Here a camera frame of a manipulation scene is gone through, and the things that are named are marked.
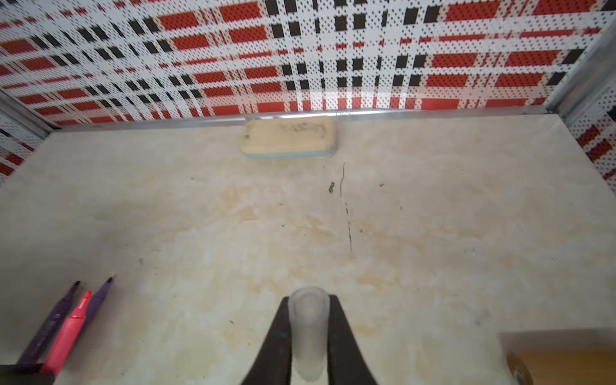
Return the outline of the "clear pen cap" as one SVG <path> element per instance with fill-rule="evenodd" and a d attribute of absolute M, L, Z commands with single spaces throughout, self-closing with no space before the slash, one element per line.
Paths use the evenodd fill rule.
<path fill-rule="evenodd" d="M 317 381 L 327 361 L 330 295 L 320 287 L 295 290 L 288 302 L 292 366 L 306 382 Z"/>

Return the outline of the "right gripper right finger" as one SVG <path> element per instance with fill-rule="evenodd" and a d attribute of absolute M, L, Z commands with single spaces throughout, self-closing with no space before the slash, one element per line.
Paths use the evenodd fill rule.
<path fill-rule="evenodd" d="M 343 307 L 330 295 L 327 335 L 327 381 L 329 385 L 377 385 L 367 366 Z"/>

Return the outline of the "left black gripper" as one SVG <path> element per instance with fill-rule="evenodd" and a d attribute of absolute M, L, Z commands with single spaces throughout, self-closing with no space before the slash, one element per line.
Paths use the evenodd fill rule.
<path fill-rule="evenodd" d="M 52 372 L 42 372 L 43 364 L 1 365 L 1 385 L 53 385 Z"/>

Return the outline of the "purple marker pen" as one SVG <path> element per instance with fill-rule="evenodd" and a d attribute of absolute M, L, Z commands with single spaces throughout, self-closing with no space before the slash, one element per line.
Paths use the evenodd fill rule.
<path fill-rule="evenodd" d="M 52 338 L 64 322 L 70 309 L 72 309 L 72 301 L 79 286 L 80 281 L 76 281 L 68 292 L 54 305 L 35 336 L 19 357 L 18 365 L 36 364 L 38 362 L 38 359 L 46 351 Z"/>
<path fill-rule="evenodd" d="M 97 313 L 99 312 L 99 309 L 107 298 L 107 293 L 109 292 L 113 281 L 114 277 L 108 278 L 99 288 L 99 290 L 94 295 L 92 295 L 90 303 L 88 304 L 83 326 L 80 329 L 80 335 L 83 335 L 85 333 L 85 330 L 88 329 L 88 326 L 96 317 Z"/>

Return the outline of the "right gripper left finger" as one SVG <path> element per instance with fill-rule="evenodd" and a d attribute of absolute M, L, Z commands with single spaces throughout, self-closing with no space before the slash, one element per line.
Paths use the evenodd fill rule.
<path fill-rule="evenodd" d="M 289 298 L 285 297 L 278 306 L 266 338 L 242 384 L 291 384 L 291 340 Z"/>

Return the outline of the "pink marker pen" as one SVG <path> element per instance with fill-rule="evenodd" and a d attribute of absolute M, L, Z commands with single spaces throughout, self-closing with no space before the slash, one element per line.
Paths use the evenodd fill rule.
<path fill-rule="evenodd" d="M 57 377 L 62 371 L 63 366 L 75 344 L 75 340 L 80 335 L 83 324 L 86 320 L 87 310 L 91 301 L 92 292 L 87 291 L 81 298 L 78 306 L 72 311 L 64 322 L 48 357 L 46 358 L 41 372 L 52 374 Z"/>

